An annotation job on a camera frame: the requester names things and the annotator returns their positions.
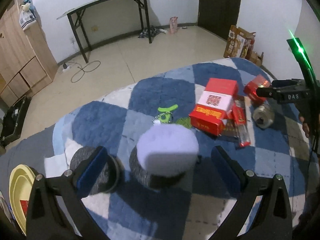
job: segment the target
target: yellow bowl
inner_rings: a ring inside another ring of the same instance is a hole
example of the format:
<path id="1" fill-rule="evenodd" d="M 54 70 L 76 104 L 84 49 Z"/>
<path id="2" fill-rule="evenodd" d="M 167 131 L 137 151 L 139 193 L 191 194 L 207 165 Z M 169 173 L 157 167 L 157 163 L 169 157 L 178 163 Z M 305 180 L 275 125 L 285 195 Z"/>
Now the yellow bowl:
<path id="1" fill-rule="evenodd" d="M 35 177 L 36 176 L 28 166 L 20 164 L 12 170 L 9 180 L 10 205 L 17 223 L 25 235 L 27 220 L 20 200 L 29 201 Z"/>

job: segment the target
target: bed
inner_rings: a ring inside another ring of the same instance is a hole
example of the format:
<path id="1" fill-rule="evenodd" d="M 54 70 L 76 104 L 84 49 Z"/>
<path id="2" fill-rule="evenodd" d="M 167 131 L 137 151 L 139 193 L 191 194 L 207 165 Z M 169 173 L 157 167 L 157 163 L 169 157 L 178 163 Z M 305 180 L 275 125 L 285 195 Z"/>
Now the bed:
<path id="1" fill-rule="evenodd" d="M 282 174 L 295 226 L 304 209 L 307 182 L 308 192 L 316 191 L 319 166 L 316 156 L 312 156 L 307 174 L 310 145 L 298 121 L 298 111 L 291 104 L 280 106 L 269 100 L 275 122 L 261 130 L 251 119 L 253 106 L 246 98 L 251 145 L 241 149 L 192 128 L 199 141 L 201 162 L 175 187 L 153 191 L 130 174 L 131 150 L 139 136 L 153 125 L 158 107 L 178 104 L 174 120 L 187 117 L 210 77 L 236 80 L 239 94 L 244 95 L 244 85 L 258 74 L 271 80 L 253 63 L 228 58 L 174 69 L 113 91 L 65 115 L 1 156 L 0 190 L 9 202 L 9 176 L 18 164 L 31 166 L 47 177 L 60 176 L 76 150 L 102 145 L 121 160 L 123 180 L 114 193 L 98 192 L 82 201 L 110 239 L 208 239 L 236 202 L 210 161 L 211 149 L 221 145 L 245 170 L 265 177 Z M 251 224 L 260 200 L 257 197 L 241 233 Z"/>

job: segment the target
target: tin can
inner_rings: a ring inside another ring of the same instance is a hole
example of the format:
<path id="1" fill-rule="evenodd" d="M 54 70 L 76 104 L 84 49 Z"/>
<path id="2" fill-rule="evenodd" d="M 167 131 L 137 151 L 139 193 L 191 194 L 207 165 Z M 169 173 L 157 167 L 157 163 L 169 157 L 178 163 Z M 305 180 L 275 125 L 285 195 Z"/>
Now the tin can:
<path id="1" fill-rule="evenodd" d="M 266 129 L 273 124 L 275 120 L 275 112 L 269 104 L 264 103 L 255 109 L 252 118 L 258 127 L 261 129 Z"/>

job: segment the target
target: metal screw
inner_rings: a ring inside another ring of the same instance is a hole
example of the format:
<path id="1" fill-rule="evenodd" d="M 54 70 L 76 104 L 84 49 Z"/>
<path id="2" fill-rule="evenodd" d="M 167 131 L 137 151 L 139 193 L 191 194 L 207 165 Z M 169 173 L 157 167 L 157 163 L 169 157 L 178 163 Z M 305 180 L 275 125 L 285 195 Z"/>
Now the metal screw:
<path id="1" fill-rule="evenodd" d="M 72 174 L 72 170 L 66 170 L 63 175 L 69 177 Z"/>
<path id="2" fill-rule="evenodd" d="M 247 171 L 245 172 L 245 174 L 247 174 L 247 176 L 249 176 L 249 177 L 253 177 L 253 176 L 254 176 L 254 172 L 253 172 L 253 171 L 250 171 L 250 170 L 247 170 Z"/>
<path id="3" fill-rule="evenodd" d="M 281 179 L 283 179 L 283 177 L 282 177 L 281 174 L 276 174 L 276 179 L 277 179 L 277 180 L 281 180 Z"/>
<path id="4" fill-rule="evenodd" d="M 43 178 L 43 175 L 42 174 L 38 174 L 37 176 L 36 176 L 36 180 L 41 180 Z"/>

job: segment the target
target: green light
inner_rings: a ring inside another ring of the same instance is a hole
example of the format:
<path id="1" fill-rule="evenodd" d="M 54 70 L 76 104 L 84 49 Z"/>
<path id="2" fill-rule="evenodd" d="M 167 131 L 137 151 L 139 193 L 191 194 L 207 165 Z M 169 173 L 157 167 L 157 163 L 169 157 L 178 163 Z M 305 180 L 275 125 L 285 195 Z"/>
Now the green light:
<path id="1" fill-rule="evenodd" d="M 308 67 L 312 69 L 311 65 L 309 64 L 309 61 L 307 60 L 306 55 L 304 54 L 304 49 L 300 46 L 300 44 L 297 42 L 295 36 L 293 35 L 293 33 L 289 30 L 291 37 L 293 38 L 294 42 L 296 43 L 297 47 L 298 47 L 298 51 L 301 53 L 304 61 L 308 64 Z"/>

